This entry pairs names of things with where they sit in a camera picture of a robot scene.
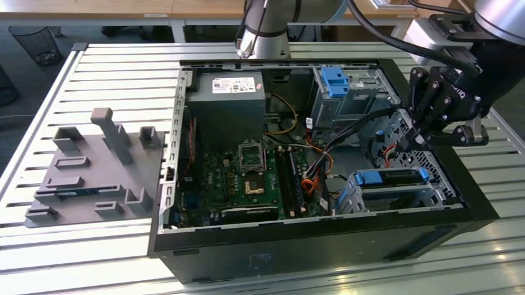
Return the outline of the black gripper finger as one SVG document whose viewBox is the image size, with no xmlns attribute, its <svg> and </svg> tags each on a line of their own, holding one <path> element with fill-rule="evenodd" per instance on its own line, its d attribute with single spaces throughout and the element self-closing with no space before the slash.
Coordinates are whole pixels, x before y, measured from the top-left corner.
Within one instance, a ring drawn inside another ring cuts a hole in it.
<svg viewBox="0 0 525 295">
<path fill-rule="evenodd" d="M 425 136 L 431 132 L 444 132 L 445 123 L 437 117 L 435 110 L 435 67 L 429 70 L 421 67 L 412 69 L 409 77 L 411 92 L 404 100 L 404 106 L 411 116 L 412 128 L 399 142 L 400 151 L 423 151 L 431 148 Z"/>
<path fill-rule="evenodd" d="M 469 125 L 457 125 L 452 133 L 431 132 L 425 136 L 428 143 L 440 146 L 485 146 L 489 142 L 489 136 L 485 126 L 480 125 L 476 131 Z"/>
</svg>

